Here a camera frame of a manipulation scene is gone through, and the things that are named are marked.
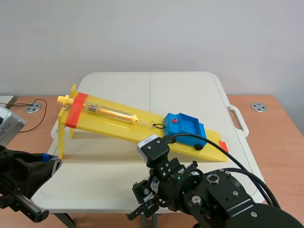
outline white wall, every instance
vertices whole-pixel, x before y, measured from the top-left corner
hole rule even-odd
[[[58,95],[92,72],[209,71],[274,94],[304,133],[303,0],[1,0],[0,94]]]

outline table handle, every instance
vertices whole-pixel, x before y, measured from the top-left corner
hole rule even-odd
[[[246,138],[249,135],[249,129],[248,129],[246,123],[245,123],[245,120],[244,120],[241,112],[234,105],[230,105],[228,110],[234,114],[234,116],[237,120],[237,123],[238,123],[239,127],[241,128],[244,137]]]

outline blue toy car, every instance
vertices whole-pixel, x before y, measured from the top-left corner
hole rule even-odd
[[[165,135],[191,133],[206,138],[204,124],[200,123],[197,118],[183,113],[177,115],[172,113],[167,114],[163,120],[163,124],[165,125]],[[197,151],[202,150],[206,145],[205,141],[188,136],[177,137],[176,141],[189,146],[194,146]]]

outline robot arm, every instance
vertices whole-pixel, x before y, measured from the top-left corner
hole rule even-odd
[[[148,218],[159,207],[168,207],[171,211],[192,215],[198,222],[195,228],[303,228],[278,204],[275,207],[255,203],[228,171],[240,169],[202,173],[195,161],[188,167],[181,165],[176,158],[168,161],[168,143],[172,140],[153,135],[139,143],[138,150],[150,168],[150,176],[132,188],[140,205],[127,214],[129,220],[141,213]],[[151,183],[155,178],[159,184],[153,190]]]
[[[34,222],[48,217],[29,199],[60,168],[62,161],[48,154],[31,154],[5,148],[25,122],[10,110],[0,107],[0,208],[21,211]]]

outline red strap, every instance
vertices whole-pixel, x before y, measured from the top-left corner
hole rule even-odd
[[[66,126],[71,128],[76,128],[82,107],[87,98],[87,94],[79,93],[71,106],[71,111],[66,120]]]
[[[218,142],[219,142],[220,147],[223,148],[226,152],[229,153],[228,148],[226,146],[226,143],[221,141],[221,140],[219,140]]]

